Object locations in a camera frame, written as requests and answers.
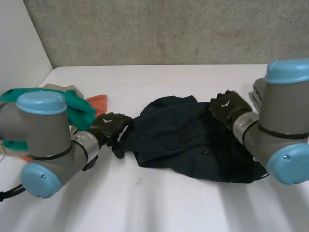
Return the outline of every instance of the orange cloth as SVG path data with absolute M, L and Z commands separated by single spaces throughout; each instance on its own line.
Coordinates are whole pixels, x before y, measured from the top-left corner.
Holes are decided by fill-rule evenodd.
M 90 106 L 95 108 L 96 110 L 96 117 L 100 114 L 106 113 L 107 111 L 107 95 L 96 95 L 91 98 L 86 99 Z

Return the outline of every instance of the white logo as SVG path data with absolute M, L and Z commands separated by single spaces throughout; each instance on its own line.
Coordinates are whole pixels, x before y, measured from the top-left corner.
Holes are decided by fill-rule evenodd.
M 103 121 L 104 121 L 105 123 L 111 122 L 111 120 L 105 120 L 105 119 L 103 119 Z
M 227 104 L 221 105 L 221 107 L 228 107 L 229 104 L 230 104 L 230 100 L 228 100 Z

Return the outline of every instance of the black cable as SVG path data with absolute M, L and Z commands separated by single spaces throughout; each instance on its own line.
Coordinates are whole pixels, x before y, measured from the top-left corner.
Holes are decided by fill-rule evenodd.
M 24 191 L 25 191 L 24 187 L 20 184 L 7 192 L 0 192 L 0 202 L 2 202 L 4 199 L 17 196 Z
M 6 196 L 4 197 L 4 199 L 17 196 L 17 195 L 23 193 L 24 191 L 26 191 L 26 190 L 25 190 L 23 187 L 21 187 L 19 190 L 15 191 L 15 192 L 13 192 L 13 193 L 11 193 L 11 194 L 9 194 L 9 195 L 6 195 Z
M 14 192 L 14 191 L 18 190 L 18 189 L 19 189 L 20 187 L 22 187 L 22 186 L 23 186 L 22 184 L 17 185 L 15 188 L 13 188 L 13 189 L 11 189 L 11 190 L 5 192 L 4 194 L 6 195 L 6 194 L 8 194 L 8 193 Z

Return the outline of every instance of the green cloth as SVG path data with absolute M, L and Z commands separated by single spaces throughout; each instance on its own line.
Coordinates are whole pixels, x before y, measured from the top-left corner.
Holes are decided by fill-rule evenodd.
M 16 88 L 5 92 L 0 101 L 15 102 L 18 97 L 24 93 L 36 91 L 53 91 L 61 93 L 67 104 L 67 115 L 70 124 L 74 124 L 79 130 L 85 131 L 95 119 L 96 110 L 90 106 L 90 103 L 79 97 L 75 90 L 44 89 L 44 88 Z M 3 141 L 3 146 L 11 150 L 27 151 L 26 142 Z

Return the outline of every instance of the concrete wall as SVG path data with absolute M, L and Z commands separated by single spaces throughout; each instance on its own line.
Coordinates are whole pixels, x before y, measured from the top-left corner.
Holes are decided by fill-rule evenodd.
M 308 0 L 24 0 L 53 67 L 309 57 Z
M 52 70 L 22 0 L 0 0 L 0 95 L 36 87 Z

